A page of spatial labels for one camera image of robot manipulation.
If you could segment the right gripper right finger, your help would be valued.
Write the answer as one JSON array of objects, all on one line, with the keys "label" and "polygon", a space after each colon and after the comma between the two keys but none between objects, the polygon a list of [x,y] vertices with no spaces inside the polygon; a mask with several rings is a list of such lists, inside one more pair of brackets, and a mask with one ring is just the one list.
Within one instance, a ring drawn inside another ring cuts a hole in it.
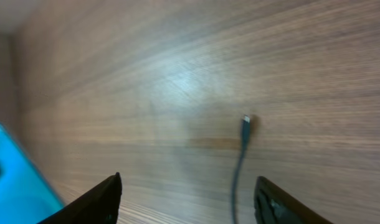
[{"label": "right gripper right finger", "polygon": [[332,224],[263,176],[257,178],[254,208],[258,224]]}]

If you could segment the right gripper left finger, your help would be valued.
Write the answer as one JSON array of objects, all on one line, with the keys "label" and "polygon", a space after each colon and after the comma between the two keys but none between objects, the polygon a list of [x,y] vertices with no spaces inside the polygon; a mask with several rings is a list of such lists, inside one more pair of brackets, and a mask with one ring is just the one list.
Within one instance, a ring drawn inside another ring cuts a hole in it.
[{"label": "right gripper left finger", "polygon": [[116,224],[122,195],[121,176],[117,172],[94,186],[41,224]]}]

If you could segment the blue Galaxy smartphone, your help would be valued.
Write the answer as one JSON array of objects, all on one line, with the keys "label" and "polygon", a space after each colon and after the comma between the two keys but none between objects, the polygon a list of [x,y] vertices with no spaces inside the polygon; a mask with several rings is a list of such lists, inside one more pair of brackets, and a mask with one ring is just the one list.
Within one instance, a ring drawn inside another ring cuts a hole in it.
[{"label": "blue Galaxy smartphone", "polygon": [[0,223],[39,223],[61,199],[0,123]]}]

